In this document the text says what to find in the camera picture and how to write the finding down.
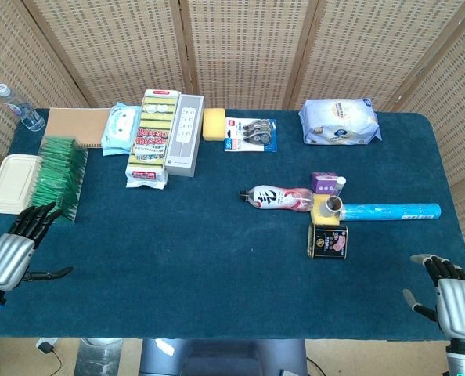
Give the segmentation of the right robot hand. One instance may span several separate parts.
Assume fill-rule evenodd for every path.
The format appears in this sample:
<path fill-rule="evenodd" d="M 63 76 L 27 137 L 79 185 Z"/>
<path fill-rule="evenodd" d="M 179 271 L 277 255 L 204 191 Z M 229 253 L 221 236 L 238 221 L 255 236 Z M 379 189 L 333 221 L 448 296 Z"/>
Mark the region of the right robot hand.
<path fill-rule="evenodd" d="M 457 264 L 433 254 L 410 257 L 421 264 L 430 276 L 435 289 L 436 306 L 430 309 L 420 304 L 409 289 L 402 291 L 410 309 L 438 324 L 449 339 L 465 340 L 465 272 Z"/>

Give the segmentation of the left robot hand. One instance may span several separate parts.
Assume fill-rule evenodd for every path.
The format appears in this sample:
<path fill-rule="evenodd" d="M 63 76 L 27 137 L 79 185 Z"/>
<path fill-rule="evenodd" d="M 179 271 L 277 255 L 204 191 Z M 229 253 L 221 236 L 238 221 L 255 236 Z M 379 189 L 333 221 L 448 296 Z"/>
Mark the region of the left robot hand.
<path fill-rule="evenodd" d="M 56 203 L 51 202 L 24 209 L 9 230 L 0 236 L 0 291 L 11 291 L 22 281 L 56 280 L 73 271 L 71 266 L 54 272 L 28 270 L 34 251 L 62 214 L 55 206 Z"/>

